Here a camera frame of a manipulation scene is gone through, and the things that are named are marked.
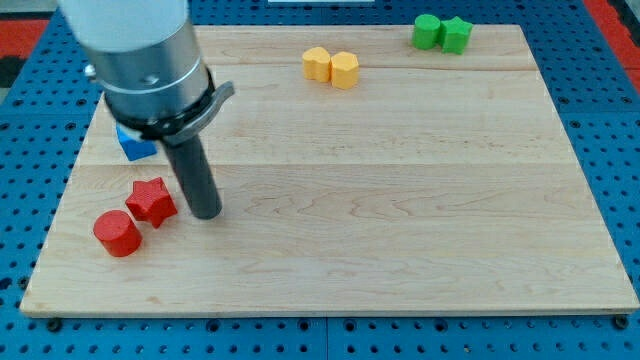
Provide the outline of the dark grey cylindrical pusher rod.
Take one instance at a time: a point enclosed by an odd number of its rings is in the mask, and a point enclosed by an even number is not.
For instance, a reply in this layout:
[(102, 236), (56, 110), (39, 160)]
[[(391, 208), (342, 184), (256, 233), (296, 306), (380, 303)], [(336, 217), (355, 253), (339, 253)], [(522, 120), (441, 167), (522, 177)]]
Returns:
[(200, 138), (161, 144), (193, 216), (204, 220), (218, 216), (222, 200)]

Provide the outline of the black flange with grey bracket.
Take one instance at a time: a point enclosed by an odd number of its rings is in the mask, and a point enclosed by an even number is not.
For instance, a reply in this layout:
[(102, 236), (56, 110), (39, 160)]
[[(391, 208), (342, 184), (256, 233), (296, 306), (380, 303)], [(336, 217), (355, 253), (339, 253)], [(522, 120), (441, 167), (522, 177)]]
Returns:
[(208, 88), (202, 97), (182, 112), (167, 117), (136, 118), (118, 110), (107, 95), (104, 96), (116, 122), (127, 128), (141, 140), (161, 140), (178, 145), (197, 136), (221, 110), (224, 102), (235, 94), (232, 81), (215, 86), (210, 71), (207, 71)]

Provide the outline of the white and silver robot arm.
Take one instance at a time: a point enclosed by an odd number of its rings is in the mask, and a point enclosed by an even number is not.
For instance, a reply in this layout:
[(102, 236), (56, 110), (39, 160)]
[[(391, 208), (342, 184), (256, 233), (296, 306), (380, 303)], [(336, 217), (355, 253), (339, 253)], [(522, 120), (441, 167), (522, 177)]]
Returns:
[(59, 0), (115, 121), (132, 137), (159, 142), (192, 214), (220, 214), (199, 134), (234, 95), (205, 64), (186, 0)]

